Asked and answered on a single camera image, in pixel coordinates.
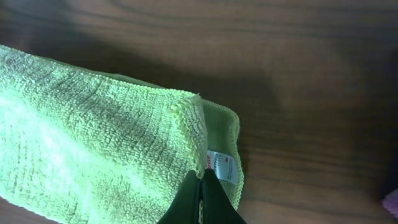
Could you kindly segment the green microfiber cloth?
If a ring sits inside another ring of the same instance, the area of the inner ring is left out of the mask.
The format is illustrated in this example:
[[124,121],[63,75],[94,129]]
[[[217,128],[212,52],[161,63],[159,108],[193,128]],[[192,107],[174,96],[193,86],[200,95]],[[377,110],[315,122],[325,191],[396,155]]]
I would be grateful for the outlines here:
[[157,223],[187,172],[237,210],[239,118],[189,91],[1,47],[1,197],[59,223]]

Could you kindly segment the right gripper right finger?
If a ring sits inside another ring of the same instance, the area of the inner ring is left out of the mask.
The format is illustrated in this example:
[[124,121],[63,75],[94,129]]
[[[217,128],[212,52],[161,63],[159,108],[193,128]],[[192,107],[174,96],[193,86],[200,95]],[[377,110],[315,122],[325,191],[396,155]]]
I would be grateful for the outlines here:
[[246,224],[233,208],[213,169],[206,169],[201,180],[204,224]]

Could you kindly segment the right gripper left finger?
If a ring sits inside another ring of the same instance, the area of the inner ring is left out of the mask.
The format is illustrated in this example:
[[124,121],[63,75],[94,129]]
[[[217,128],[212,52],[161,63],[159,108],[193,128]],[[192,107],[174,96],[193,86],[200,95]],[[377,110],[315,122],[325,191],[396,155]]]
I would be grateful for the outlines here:
[[198,224],[200,180],[196,172],[187,172],[169,209],[157,224]]

